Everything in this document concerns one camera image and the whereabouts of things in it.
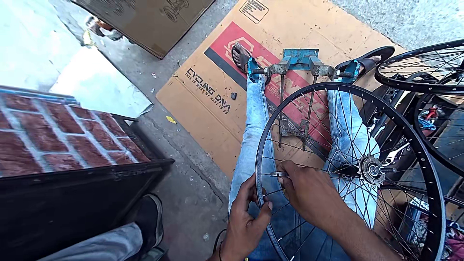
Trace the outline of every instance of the hand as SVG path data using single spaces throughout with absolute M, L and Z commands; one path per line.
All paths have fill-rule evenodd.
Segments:
M 287 160 L 277 166 L 290 178 L 279 177 L 293 208 L 310 224 L 330 235 L 340 218 L 351 214 L 329 175 L 312 168 L 299 168 Z
M 265 202 L 256 219 L 248 213 L 251 201 L 257 202 L 256 175 L 242 183 L 232 203 L 226 239 L 222 243 L 222 261 L 242 261 L 257 246 L 271 221 L 272 202 Z

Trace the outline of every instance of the wrist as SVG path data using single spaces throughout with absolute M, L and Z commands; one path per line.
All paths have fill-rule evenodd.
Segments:
M 243 261 L 246 256 L 241 256 L 239 251 L 235 250 L 231 240 L 225 240 L 220 247 L 220 260 L 221 261 Z

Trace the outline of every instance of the concrete floor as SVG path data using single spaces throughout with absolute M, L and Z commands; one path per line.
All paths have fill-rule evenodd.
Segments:
M 84 19 L 89 14 L 67 0 L 49 1 L 55 6 L 59 18 L 82 41 Z M 176 160 L 154 191 L 163 200 L 164 206 L 165 237 L 161 247 L 168 250 L 167 257 L 172 261 L 204 260 L 211 254 L 217 233 L 226 227 L 230 180 L 182 126 L 166 120 L 166 116 L 171 114 L 155 95 L 177 70 L 178 61 L 182 64 L 193 53 L 236 2 L 216 0 L 163 60 L 129 43 L 126 38 L 114 42 L 107 37 L 91 35 L 108 60 L 154 104 L 152 111 L 140 117 L 138 127 L 166 157 Z M 449 25 L 450 22 L 462 21 L 459 20 L 462 19 L 462 11 L 459 11 L 462 7 L 448 10 L 453 15 L 440 15 L 433 25 L 427 27 L 422 26 L 427 20 L 419 19 L 424 13 L 429 13 L 425 7 L 434 6 L 427 1 L 409 3 L 402 0 L 400 2 L 409 7 L 405 10 L 399 3 L 389 6 L 376 0 L 334 2 L 407 49 L 464 37 L 463 22 L 457 26 Z M 453 3 L 452 0 L 445 2 L 447 7 Z M 432 27 L 447 28 L 448 34 L 445 31 L 437 34 L 438 29 L 429 31 Z M 409 33 L 411 29 L 416 30 L 414 35 Z

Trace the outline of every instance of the black cord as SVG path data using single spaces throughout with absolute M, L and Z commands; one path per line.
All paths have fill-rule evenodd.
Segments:
M 224 241 L 221 241 L 221 244 L 219 245 L 219 261 L 222 261 L 222 259 L 221 259 L 221 246 L 222 246 L 222 242 L 224 242 Z
M 227 231 L 227 229 L 225 228 L 225 229 L 221 230 L 221 232 L 219 232 L 218 236 L 216 236 L 216 241 L 214 242 L 213 254 L 216 252 L 216 247 L 218 246 L 219 237 L 221 237 L 221 234 L 224 231 Z

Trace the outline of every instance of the person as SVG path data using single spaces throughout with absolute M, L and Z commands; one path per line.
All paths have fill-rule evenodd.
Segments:
M 384 56 L 389 56 L 384 55 L 384 52 L 385 48 L 381 52 L 375 50 L 364 57 L 340 64 L 344 71 L 353 72 L 352 78 L 342 78 L 340 81 L 356 80 L 384 59 Z M 264 96 L 267 79 L 262 75 L 258 78 L 250 77 L 251 71 L 248 70 L 248 65 L 254 63 L 253 66 L 257 66 L 257 64 L 239 43 L 235 45 L 233 59 L 237 66 L 249 75 L 246 90 L 246 128 L 229 194 L 229 222 L 226 239 L 218 247 L 219 251 L 216 251 L 209 260 L 242 261 L 246 257 L 250 261 L 279 260 L 268 235 L 264 232 L 271 220 L 274 208 L 282 209 L 275 222 L 276 227 L 290 230 L 296 226 L 295 222 L 299 221 L 295 217 L 301 215 L 311 224 L 311 227 L 317 227 L 327 233 L 326 237 L 330 236 L 335 239 L 333 245 L 339 243 L 341 248 L 335 248 L 333 251 L 331 257 L 334 260 L 343 260 L 348 256 L 353 260 L 398 259 L 398 256 L 369 229 L 373 226 L 371 222 L 375 214 L 376 200 L 366 194 L 366 188 L 356 189 L 361 187 L 359 182 L 348 184 L 337 178 L 336 174 L 329 176 L 311 168 L 299 168 L 292 161 L 282 162 L 276 167 L 274 160 L 266 159 L 263 161 L 263 171 L 267 173 L 276 169 L 286 171 L 289 178 L 276 179 L 266 176 L 263 177 L 263 184 L 274 190 L 280 189 L 281 186 L 284 187 L 293 208 L 283 208 L 289 202 L 283 193 L 267 196 L 267 201 L 261 209 L 256 204 L 250 204 L 252 201 L 257 202 L 256 179 L 253 174 L 256 151 L 264 126 L 269 120 Z M 348 104 L 346 102 L 349 99 L 351 97 L 346 93 L 328 91 L 329 110 L 331 112 L 339 110 L 341 104 Z M 372 153 L 379 151 L 375 141 L 368 136 L 366 127 L 362 125 L 357 109 L 352 107 L 348 113 L 351 113 L 353 117 L 351 125 L 339 124 L 336 114 L 331 115 L 331 136 L 334 142 L 332 145 L 339 150 L 331 150 L 329 153 L 329 157 L 336 160 L 331 163 L 326 162 L 324 168 L 327 171 L 340 167 L 344 160 L 354 161 L 355 155 L 359 155 L 368 146 L 372 147 Z M 351 146 L 346 137 L 347 131 L 355 127 L 356 129 L 361 127 L 354 141 L 357 144 L 356 148 Z M 265 145 L 264 155 L 274 158 L 274 150 L 270 142 Z M 349 190 L 354 190 L 354 193 L 348 193 Z M 362 198 L 363 195 L 367 196 L 367 200 L 357 202 L 353 195 L 357 195 L 358 198 Z M 153 194 L 144 195 L 138 202 L 135 217 L 126 225 L 62 249 L 39 261 L 138 260 L 160 243 L 163 235 L 161 216 L 160 199 Z M 283 239 L 281 242 L 292 243 L 292 240 L 294 238 Z M 311 247 L 302 249 L 302 259 L 304 260 L 305 257 L 303 254 L 317 251 L 319 249 Z
M 377 52 L 373 51 L 360 59 L 341 64 L 344 71 L 353 72 L 353 77 L 341 78 L 338 81 L 353 83 L 381 60 L 391 56 L 393 53 L 391 48 L 390 46 L 383 47 L 382 51 L 378 52 L 381 49 L 379 48 L 375 50 Z M 349 260 L 351 258 L 357 261 L 400 260 L 399 255 L 371 230 L 377 206 L 376 197 L 372 196 L 372 194 L 377 194 L 375 188 L 361 185 L 359 181 L 347 184 L 344 179 L 340 179 L 338 174 L 328 175 L 326 172 L 313 168 L 300 168 L 291 160 L 281 162 L 276 167 L 273 160 L 275 158 L 274 149 L 270 140 L 267 140 L 264 146 L 263 156 L 266 158 L 263 158 L 262 161 L 262 172 L 286 171 L 288 177 L 276 179 L 275 177 L 262 176 L 262 184 L 264 188 L 269 188 L 272 191 L 284 188 L 287 197 L 282 192 L 274 193 L 264 197 L 265 203 L 261 209 L 257 207 L 256 173 L 253 172 L 259 140 L 269 120 L 264 96 L 267 78 L 264 75 L 251 74 L 250 67 L 257 68 L 258 65 L 251 54 L 238 42 L 235 43 L 232 50 L 232 57 L 241 71 L 248 75 L 246 128 L 229 194 L 229 222 L 226 237 L 219 245 L 218 251 L 215 251 L 208 261 L 242 261 L 245 258 L 250 261 L 280 260 L 265 233 L 273 209 L 279 210 L 279 217 L 273 220 L 275 230 L 282 227 L 284 228 L 282 231 L 291 230 L 298 225 L 299 222 L 295 222 L 294 217 L 299 214 L 308 223 L 307 231 L 313 231 L 314 227 L 321 229 L 326 233 L 324 242 L 328 237 L 331 237 L 335 240 L 332 241 L 332 245 L 339 244 L 341 249 L 332 251 L 334 247 L 330 246 L 331 251 L 326 251 L 326 254 L 330 254 L 331 257 L 322 258 L 323 260 L 330 258 L 332 260 Z M 368 135 L 358 109 L 350 100 L 352 99 L 350 94 L 341 91 L 327 91 L 327 96 L 332 147 L 337 148 L 337 150 L 330 151 L 324 169 L 327 172 L 334 171 L 343 163 L 353 163 L 367 149 L 372 155 L 378 153 L 379 147 L 375 140 Z M 341 115 L 338 112 L 343 105 L 345 105 L 345 112 L 349 113 L 347 117 L 352 118 L 350 123 L 338 118 Z M 348 135 L 353 130 L 356 132 L 358 129 L 359 133 L 354 138 L 355 146 L 353 146 Z M 293 209 L 285 208 L 288 202 Z M 304 247 L 306 251 L 300 250 L 299 244 L 296 245 L 298 247 L 296 251 L 300 250 L 301 260 L 315 260 L 315 257 L 317 260 L 321 254 L 322 246 L 320 243 L 322 241 L 319 240 L 318 245 L 315 244 L 316 242 L 317 240 L 312 241 L 314 243 L 312 245 L 308 241 Z M 279 241 L 279 243 L 292 247 L 284 240 Z
M 163 238 L 162 204 L 154 194 L 136 204 L 135 216 L 126 225 L 62 249 L 39 261 L 139 260 Z

